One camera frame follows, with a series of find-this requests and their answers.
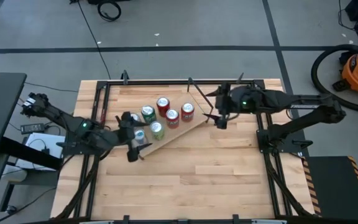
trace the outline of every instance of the wooden board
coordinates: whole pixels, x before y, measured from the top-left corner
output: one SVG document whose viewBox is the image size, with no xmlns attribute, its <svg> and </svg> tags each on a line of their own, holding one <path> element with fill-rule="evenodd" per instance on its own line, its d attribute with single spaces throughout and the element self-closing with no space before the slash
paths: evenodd
<svg viewBox="0 0 358 224">
<path fill-rule="evenodd" d="M 139 103 L 141 102 L 143 103 L 143 105 L 155 105 L 157 99 L 163 96 L 165 95 L 159 95 L 155 99 L 150 99 L 150 102 L 139 101 Z M 153 138 L 153 134 L 150 131 L 150 128 L 145 127 L 144 130 L 145 130 L 146 137 L 149 140 L 149 143 L 153 143 L 153 144 L 140 151 L 140 156 L 142 157 L 149 155 L 150 153 L 156 151 L 157 149 L 175 140 L 176 138 L 179 138 L 182 134 L 185 134 L 186 132 L 192 130 L 193 128 L 199 126 L 200 124 L 206 121 L 206 116 L 203 115 L 204 111 L 200 108 L 200 106 L 198 106 L 198 103 L 194 100 L 194 98 L 190 93 L 183 93 L 183 94 L 178 94 L 177 96 L 170 96 L 169 100 L 170 100 L 170 108 L 179 112 L 179 116 L 180 116 L 181 106 L 184 105 L 185 103 L 191 103 L 195 107 L 193 120 L 190 122 L 182 122 L 179 120 L 179 127 L 175 129 L 169 129 L 166 125 L 167 123 L 166 118 L 161 117 L 157 111 L 156 114 L 157 120 L 164 126 L 165 129 L 164 137 L 162 140 L 155 140 Z M 140 111 L 141 111 L 141 106 L 139 107 L 137 114 L 140 114 Z"/>
<path fill-rule="evenodd" d="M 265 85 L 282 90 L 279 79 L 265 80 Z M 81 82 L 76 116 L 90 117 L 95 87 L 96 81 Z M 200 88 L 209 93 L 216 85 Z M 114 129 L 115 115 L 138 109 L 133 102 L 185 92 L 185 85 L 112 86 L 107 125 Z M 190 93 L 204 111 L 209 110 L 195 88 Z M 274 123 L 288 121 L 285 112 L 273 114 L 272 119 Z M 127 162 L 125 147 L 114 148 L 100 163 L 92 219 L 122 220 L 124 215 L 136 220 L 230 219 L 232 214 L 239 214 L 240 218 L 273 218 L 256 129 L 256 117 L 252 114 L 242 114 L 230 121 L 227 130 L 217 129 L 212 123 L 201 124 L 148 155 L 145 161 L 133 163 Z M 61 212 L 77 190 L 81 163 L 82 156 L 76 156 L 62 169 L 52 217 Z M 288 188 L 313 213 L 301 160 L 282 154 L 282 164 Z M 283 213 L 281 192 L 276 189 Z M 83 199 L 83 208 L 87 199 Z"/>
</svg>

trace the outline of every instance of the green soda can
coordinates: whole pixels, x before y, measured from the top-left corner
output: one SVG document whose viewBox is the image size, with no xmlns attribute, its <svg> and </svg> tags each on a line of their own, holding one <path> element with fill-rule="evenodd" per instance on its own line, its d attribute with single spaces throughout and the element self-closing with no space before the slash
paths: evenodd
<svg viewBox="0 0 358 224">
<path fill-rule="evenodd" d="M 153 123 L 153 121 L 157 120 L 157 116 L 155 115 L 154 108 L 149 105 L 145 105 L 142 107 L 142 116 L 147 124 L 151 124 Z"/>
<path fill-rule="evenodd" d="M 153 134 L 153 138 L 156 140 L 161 140 L 164 137 L 164 127 L 158 121 L 154 121 L 150 124 L 150 130 Z"/>
</svg>

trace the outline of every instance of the red soda can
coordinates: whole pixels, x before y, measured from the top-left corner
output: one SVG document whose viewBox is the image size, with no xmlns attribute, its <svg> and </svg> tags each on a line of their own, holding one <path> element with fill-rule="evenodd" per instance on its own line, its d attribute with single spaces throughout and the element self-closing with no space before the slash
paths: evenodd
<svg viewBox="0 0 358 224">
<path fill-rule="evenodd" d="M 173 109 L 167 111 L 167 126 L 170 129 L 179 127 L 179 113 Z"/>
<path fill-rule="evenodd" d="M 181 107 L 181 120 L 184 122 L 189 122 L 193 120 L 194 117 L 194 106 L 191 103 L 185 103 Z"/>
<path fill-rule="evenodd" d="M 167 111 L 170 109 L 169 100 L 166 97 L 161 97 L 157 100 L 158 113 L 161 117 L 165 117 Z"/>
</svg>

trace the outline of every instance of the concrete floor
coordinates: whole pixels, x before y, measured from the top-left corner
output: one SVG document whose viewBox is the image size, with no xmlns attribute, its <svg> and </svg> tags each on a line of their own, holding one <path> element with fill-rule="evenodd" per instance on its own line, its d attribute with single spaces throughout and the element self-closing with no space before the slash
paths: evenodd
<svg viewBox="0 0 358 224">
<path fill-rule="evenodd" d="M 342 6 L 348 2 L 342 0 Z M 68 0 L 1 0 L 0 4 L 0 49 L 4 53 L 16 50 L 15 54 L 0 54 L 0 72 L 24 72 L 28 82 L 71 90 L 79 87 L 80 80 L 107 79 L 99 53 L 89 52 L 95 43 L 77 4 L 69 5 Z M 358 44 L 356 34 L 337 23 L 337 0 L 133 0 L 119 4 L 122 17 L 108 23 L 98 16 L 96 6 L 81 1 L 99 46 L 118 47 L 102 53 L 112 78 L 119 78 L 124 69 L 132 79 L 236 78 L 244 72 L 244 78 L 281 78 L 287 91 L 297 94 L 317 93 L 310 69 L 321 52 L 307 46 Z M 343 22 L 351 24 L 345 14 Z M 226 48 L 159 51 L 156 44 Z M 305 51 L 281 51 L 279 44 L 305 47 Z M 120 47 L 133 49 L 123 52 Z M 26 53 L 26 49 L 58 48 L 75 49 L 76 53 Z M 319 69 L 327 86 L 337 77 L 336 59 L 327 58 Z M 46 93 L 63 110 L 75 107 L 75 93 L 26 85 L 21 97 L 32 91 Z M 345 97 L 358 102 L 357 95 L 345 93 Z M 353 156 L 358 163 L 358 112 L 345 110 L 348 115 L 343 122 L 305 130 L 306 138 L 314 141 L 311 156 Z M 13 125 L 44 121 L 27 119 L 19 112 L 16 108 Z M 5 135 L 17 141 L 23 138 L 10 126 Z M 11 204 L 25 205 L 46 189 L 18 187 Z M 2 223 L 46 220 L 52 195 L 49 192 Z"/>
</svg>

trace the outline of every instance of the can lid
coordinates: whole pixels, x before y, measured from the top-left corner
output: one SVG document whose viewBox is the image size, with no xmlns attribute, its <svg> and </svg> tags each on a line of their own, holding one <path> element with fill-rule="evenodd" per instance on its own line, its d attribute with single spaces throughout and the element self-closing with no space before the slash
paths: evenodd
<svg viewBox="0 0 358 224">
<path fill-rule="evenodd" d="M 194 110 L 194 106 L 191 103 L 185 103 L 182 106 L 182 109 L 183 109 L 184 112 L 190 113 L 190 112 L 192 112 Z"/>
<path fill-rule="evenodd" d="M 178 115 L 179 115 L 178 112 L 173 110 L 173 109 L 170 109 L 170 110 L 167 111 L 167 118 L 168 119 L 175 119 L 175 118 L 178 117 Z"/>
<path fill-rule="evenodd" d="M 154 112 L 154 108 L 152 106 L 146 105 L 142 107 L 142 114 L 150 115 Z"/>
<path fill-rule="evenodd" d="M 152 132 L 159 132 L 162 129 L 162 125 L 158 121 L 154 121 L 152 124 L 150 124 L 150 129 Z"/>
<path fill-rule="evenodd" d="M 137 115 L 137 114 L 131 114 L 131 117 L 134 119 L 134 120 L 136 120 L 136 121 L 140 121 L 140 118 L 139 118 L 139 115 Z"/>
<path fill-rule="evenodd" d="M 169 100 L 165 97 L 161 97 L 157 100 L 157 105 L 159 106 L 167 106 L 169 104 Z"/>
<path fill-rule="evenodd" d="M 144 138 L 144 131 L 143 130 L 137 130 L 135 131 L 135 139 L 141 140 Z"/>
</svg>

